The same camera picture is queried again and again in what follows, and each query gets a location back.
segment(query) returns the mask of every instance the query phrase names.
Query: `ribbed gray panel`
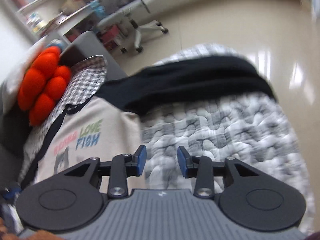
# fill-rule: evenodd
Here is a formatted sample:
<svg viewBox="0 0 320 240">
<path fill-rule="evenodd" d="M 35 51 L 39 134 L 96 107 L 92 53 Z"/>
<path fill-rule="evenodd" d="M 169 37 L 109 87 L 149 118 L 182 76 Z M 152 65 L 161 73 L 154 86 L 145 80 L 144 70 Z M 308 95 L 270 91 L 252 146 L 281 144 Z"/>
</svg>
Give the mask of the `ribbed gray panel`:
<svg viewBox="0 0 320 240">
<path fill-rule="evenodd" d="M 31 235 L 26 230 L 21 235 Z M 111 201 L 89 226 L 59 235 L 66 240 L 300 240 L 296 228 L 260 233 L 226 218 L 211 200 L 189 190 L 135 190 L 127 199 Z"/>
</svg>

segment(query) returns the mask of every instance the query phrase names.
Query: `pillow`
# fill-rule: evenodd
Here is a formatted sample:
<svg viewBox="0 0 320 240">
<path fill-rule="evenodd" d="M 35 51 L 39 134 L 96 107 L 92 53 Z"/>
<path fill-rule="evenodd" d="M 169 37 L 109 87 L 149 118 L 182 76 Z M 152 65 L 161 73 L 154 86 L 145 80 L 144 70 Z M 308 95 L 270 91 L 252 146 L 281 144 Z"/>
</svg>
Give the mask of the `pillow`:
<svg viewBox="0 0 320 240">
<path fill-rule="evenodd" d="M 2 101 L 3 113 L 6 114 L 13 107 L 17 100 L 18 91 L 26 70 L 31 63 L 39 56 L 45 46 L 46 37 L 37 41 L 22 57 L 20 62 L 10 71 L 3 83 Z"/>
</svg>

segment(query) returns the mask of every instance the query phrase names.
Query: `office chair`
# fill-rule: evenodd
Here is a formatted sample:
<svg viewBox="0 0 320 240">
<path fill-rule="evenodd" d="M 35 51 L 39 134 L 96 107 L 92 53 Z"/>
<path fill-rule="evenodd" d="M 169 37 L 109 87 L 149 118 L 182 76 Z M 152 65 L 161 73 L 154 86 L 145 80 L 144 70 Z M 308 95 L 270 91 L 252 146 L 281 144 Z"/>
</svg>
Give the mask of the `office chair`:
<svg viewBox="0 0 320 240">
<path fill-rule="evenodd" d="M 131 14 L 134 10 L 136 10 L 139 7 L 145 7 L 148 11 L 147 5 L 153 2 L 154 0 L 134 0 L 133 2 L 123 6 L 116 12 L 112 13 L 111 15 L 108 15 L 106 18 L 102 19 L 98 24 L 97 28 L 100 31 L 103 31 L 106 27 L 111 26 L 112 24 L 119 23 L 124 18 L 127 18 L 133 28 L 135 29 L 135 41 L 134 41 L 134 48 L 138 53 L 141 53 L 143 51 L 143 47 L 141 44 L 141 34 L 143 32 L 150 32 L 150 31 L 162 31 L 162 33 L 168 33 L 168 29 L 164 28 L 159 21 L 152 21 L 144 25 L 138 25 L 135 20 L 131 18 Z M 122 48 L 122 53 L 126 53 L 127 49 Z"/>
</svg>

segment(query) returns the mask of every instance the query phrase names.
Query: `metal bolt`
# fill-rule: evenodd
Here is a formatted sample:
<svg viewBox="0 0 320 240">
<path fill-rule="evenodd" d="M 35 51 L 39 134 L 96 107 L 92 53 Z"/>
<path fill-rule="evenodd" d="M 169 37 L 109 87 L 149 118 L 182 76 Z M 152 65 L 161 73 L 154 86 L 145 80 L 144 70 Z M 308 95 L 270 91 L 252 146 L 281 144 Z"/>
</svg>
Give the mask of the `metal bolt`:
<svg viewBox="0 0 320 240">
<path fill-rule="evenodd" d="M 113 196 L 121 196 L 124 194 L 124 189 L 121 187 L 113 187 L 112 189 L 109 190 L 109 193 Z"/>
<path fill-rule="evenodd" d="M 212 190 L 207 187 L 202 187 L 198 189 L 197 193 L 199 196 L 208 197 L 212 194 Z"/>
</svg>

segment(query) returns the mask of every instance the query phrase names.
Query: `glossy floor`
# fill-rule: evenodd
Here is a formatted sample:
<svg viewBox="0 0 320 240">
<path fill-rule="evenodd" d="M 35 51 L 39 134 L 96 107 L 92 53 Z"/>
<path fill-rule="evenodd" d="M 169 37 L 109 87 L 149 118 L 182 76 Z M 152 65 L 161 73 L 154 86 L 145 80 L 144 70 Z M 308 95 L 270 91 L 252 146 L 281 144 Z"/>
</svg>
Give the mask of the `glossy floor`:
<svg viewBox="0 0 320 240">
<path fill-rule="evenodd" d="M 210 0 L 165 15 L 168 35 L 146 34 L 144 52 L 115 58 L 131 75 L 181 49 L 214 42 L 247 55 L 272 84 L 295 128 L 316 197 L 320 230 L 320 22 L 287 0 Z"/>
</svg>

